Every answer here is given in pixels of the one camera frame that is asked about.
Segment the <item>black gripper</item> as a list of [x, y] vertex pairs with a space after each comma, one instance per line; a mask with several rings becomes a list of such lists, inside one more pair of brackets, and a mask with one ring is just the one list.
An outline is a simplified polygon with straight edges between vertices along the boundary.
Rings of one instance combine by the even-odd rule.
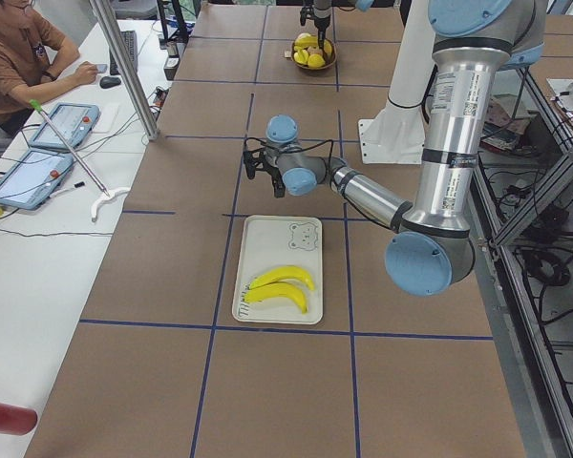
[[286, 187], [280, 170], [277, 166], [270, 163], [270, 156], [268, 156], [267, 153], [262, 153], [262, 164], [263, 170], [271, 177], [274, 197], [283, 198], [286, 194]]
[[327, 25], [330, 23], [331, 8], [331, 0], [312, 1], [312, 15], [317, 29], [318, 48], [320, 50], [325, 48]]

